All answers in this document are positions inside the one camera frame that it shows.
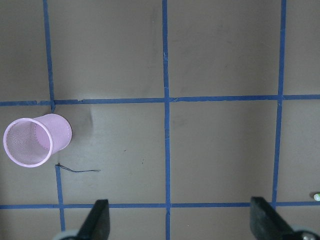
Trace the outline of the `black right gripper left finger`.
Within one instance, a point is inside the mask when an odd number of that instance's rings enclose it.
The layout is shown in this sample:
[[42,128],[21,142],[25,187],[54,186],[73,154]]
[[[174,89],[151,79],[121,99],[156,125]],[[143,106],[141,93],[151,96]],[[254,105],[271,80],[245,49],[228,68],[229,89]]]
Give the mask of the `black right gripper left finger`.
[[83,225],[77,240],[107,240],[110,235],[109,201],[100,199],[95,202]]

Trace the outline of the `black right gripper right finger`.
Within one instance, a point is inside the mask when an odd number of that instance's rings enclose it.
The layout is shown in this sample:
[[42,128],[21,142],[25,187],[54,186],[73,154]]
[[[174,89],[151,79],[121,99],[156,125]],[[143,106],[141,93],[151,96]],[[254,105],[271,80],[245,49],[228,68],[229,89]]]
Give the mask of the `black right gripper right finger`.
[[250,230],[256,240],[289,240],[294,230],[260,196],[250,199]]

